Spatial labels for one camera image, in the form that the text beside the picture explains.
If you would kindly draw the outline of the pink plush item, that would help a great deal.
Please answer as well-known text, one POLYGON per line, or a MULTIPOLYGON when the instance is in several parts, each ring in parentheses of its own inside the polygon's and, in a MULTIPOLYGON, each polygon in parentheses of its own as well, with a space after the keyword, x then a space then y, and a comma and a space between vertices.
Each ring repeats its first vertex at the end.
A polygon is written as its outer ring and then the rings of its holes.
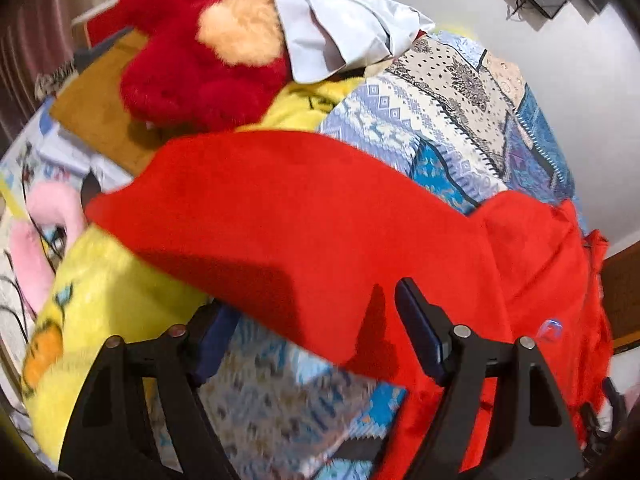
POLYGON ((15 220, 11 226, 9 253, 26 304, 38 314, 49 297, 55 276, 42 229, 63 229, 65 257, 85 231, 87 220, 80 193, 58 181, 37 182, 26 196, 26 212, 26 220, 15 220))

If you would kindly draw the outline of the red zip jacket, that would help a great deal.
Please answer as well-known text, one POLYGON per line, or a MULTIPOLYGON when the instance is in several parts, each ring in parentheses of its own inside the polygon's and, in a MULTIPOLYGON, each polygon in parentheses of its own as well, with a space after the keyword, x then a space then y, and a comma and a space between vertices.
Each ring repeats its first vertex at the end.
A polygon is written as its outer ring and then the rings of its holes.
POLYGON ((404 387, 378 478, 407 472, 440 398, 394 305, 402 278, 480 336, 533 337, 571 413, 603 404, 606 244, 582 234, 571 202, 506 191, 460 214, 346 143, 257 130, 168 142, 87 216, 147 263, 317 356, 404 387))

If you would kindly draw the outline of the brown wooden board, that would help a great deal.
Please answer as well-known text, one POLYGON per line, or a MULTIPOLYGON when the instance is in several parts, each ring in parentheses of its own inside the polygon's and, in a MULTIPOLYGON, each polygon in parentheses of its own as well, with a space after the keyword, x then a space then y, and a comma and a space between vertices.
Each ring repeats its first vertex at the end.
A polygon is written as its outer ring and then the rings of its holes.
POLYGON ((146 37, 128 32, 58 94, 50 114, 88 148, 137 176, 162 146, 162 136, 131 117, 119 94, 127 65, 142 50, 146 37))

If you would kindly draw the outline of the striped brown curtain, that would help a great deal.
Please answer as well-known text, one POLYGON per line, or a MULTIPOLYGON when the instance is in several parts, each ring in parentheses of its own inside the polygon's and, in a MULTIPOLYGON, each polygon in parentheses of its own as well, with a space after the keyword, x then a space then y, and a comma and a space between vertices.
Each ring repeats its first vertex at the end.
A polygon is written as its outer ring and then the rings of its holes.
POLYGON ((35 85, 73 56, 72 21, 107 0, 1 0, 1 145, 40 104, 35 85))

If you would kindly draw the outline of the pile of papers and books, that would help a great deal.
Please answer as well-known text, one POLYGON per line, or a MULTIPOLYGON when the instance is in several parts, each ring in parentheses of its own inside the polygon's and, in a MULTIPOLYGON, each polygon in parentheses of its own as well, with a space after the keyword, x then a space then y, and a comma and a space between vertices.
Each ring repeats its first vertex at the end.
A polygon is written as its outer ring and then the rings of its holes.
POLYGON ((1 201, 15 219, 26 216, 26 196, 40 181, 68 184, 80 193, 83 205, 132 181, 128 171, 53 119, 53 103, 50 96, 43 101, 1 159, 1 201))

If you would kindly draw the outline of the white shirt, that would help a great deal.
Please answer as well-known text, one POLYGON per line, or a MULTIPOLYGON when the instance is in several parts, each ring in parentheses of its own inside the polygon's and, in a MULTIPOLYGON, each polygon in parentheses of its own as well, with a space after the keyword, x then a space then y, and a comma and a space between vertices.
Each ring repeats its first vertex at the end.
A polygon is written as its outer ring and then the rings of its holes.
POLYGON ((435 23, 395 0, 273 0, 298 84, 397 58, 435 23))

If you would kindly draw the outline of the blue patchwork quilt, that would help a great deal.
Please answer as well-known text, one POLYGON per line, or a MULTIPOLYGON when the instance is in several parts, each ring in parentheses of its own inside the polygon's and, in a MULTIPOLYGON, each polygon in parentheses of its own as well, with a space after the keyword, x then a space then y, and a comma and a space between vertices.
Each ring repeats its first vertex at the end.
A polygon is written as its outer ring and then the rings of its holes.
MULTIPOLYGON (((426 66, 434 55, 440 55, 448 64, 459 61, 457 51, 434 44, 427 38, 420 39, 416 46, 390 66, 387 72, 368 80, 344 99, 330 114, 328 130, 318 134, 346 143, 384 162, 460 214, 472 214, 486 200, 506 191, 520 192, 553 206, 564 202, 573 204, 563 192, 557 192, 554 199, 548 203, 537 197, 537 186, 549 184, 550 177, 541 167, 525 169, 525 164, 530 159, 528 147, 522 139, 520 127, 509 115, 501 117, 498 125, 492 128, 492 134, 501 142, 500 153, 506 172, 510 176, 523 177, 524 185, 505 191, 488 188, 480 195, 468 195, 457 188, 454 180, 448 176, 448 165, 454 150, 468 148, 470 141, 454 131, 442 107, 432 97, 426 66)), ((408 392, 405 388, 404 390, 405 401, 408 392)), ((398 412, 387 423, 390 437, 402 403, 398 412)), ((581 448, 586 432, 579 411, 571 413, 568 410, 568 414, 581 448)), ((373 469, 374 478, 381 479, 376 473, 389 448, 390 440, 381 463, 373 469)), ((288 479, 306 476, 280 469, 251 472, 233 460, 232 464, 245 479, 288 479)))

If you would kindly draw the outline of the yellow fleece blanket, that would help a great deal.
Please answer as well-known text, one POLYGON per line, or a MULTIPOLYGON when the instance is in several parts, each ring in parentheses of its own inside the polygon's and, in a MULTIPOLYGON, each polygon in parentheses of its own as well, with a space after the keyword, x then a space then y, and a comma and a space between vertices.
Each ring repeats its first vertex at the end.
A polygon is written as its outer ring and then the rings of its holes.
MULTIPOLYGON (((160 336, 204 302, 96 226, 63 257, 62 228, 43 228, 55 272, 38 313, 22 379, 35 439, 58 460, 70 416, 104 340, 160 336)), ((198 389, 231 459, 251 472, 312 474, 346 440, 375 384, 241 318, 218 372, 198 389)))

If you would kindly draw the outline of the red plush toy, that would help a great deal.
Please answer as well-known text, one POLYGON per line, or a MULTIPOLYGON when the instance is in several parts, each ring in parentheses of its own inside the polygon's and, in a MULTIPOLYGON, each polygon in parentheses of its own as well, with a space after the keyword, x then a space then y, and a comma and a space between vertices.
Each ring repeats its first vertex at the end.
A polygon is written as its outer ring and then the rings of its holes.
POLYGON ((146 38, 119 81, 139 122, 191 131, 259 122, 292 70, 274 0, 118 0, 112 29, 146 38))

